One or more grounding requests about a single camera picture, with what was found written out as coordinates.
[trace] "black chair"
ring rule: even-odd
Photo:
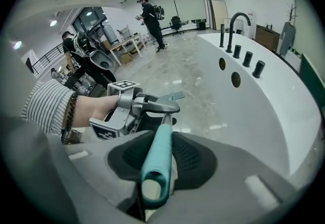
[[[176,30],[176,32],[173,33],[173,36],[174,36],[174,34],[181,34],[181,32],[178,31],[179,28],[182,27],[182,25],[181,25],[181,20],[179,19],[178,16],[173,16],[173,17],[172,17],[172,22],[169,23],[169,24],[171,25],[171,29]]]

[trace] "black railing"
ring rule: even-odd
[[[42,70],[46,69],[48,65],[57,60],[59,56],[63,55],[63,46],[59,44],[58,46],[54,47],[48,53],[46,53],[42,58],[40,58],[36,63],[32,66],[34,71],[34,76],[41,73]]]

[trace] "sneaker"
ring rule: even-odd
[[[156,53],[161,53],[161,52],[165,51],[166,49],[167,49],[167,46],[164,46],[163,48],[158,48]]]

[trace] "black faucet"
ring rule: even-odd
[[[248,16],[245,13],[239,12],[239,13],[234,14],[234,16],[232,17],[232,19],[230,21],[229,42],[228,42],[226,52],[232,52],[234,22],[235,22],[236,18],[238,16],[241,16],[241,15],[246,18],[248,25],[251,26],[250,20],[249,20]]]

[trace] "black beaded bracelet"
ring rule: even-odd
[[[67,123],[66,123],[66,131],[68,131],[68,132],[71,130],[71,127],[72,127],[73,117],[75,115],[77,98],[78,98],[78,93],[73,92],[73,94],[71,96],[70,108],[69,108],[68,118],[67,118]]]

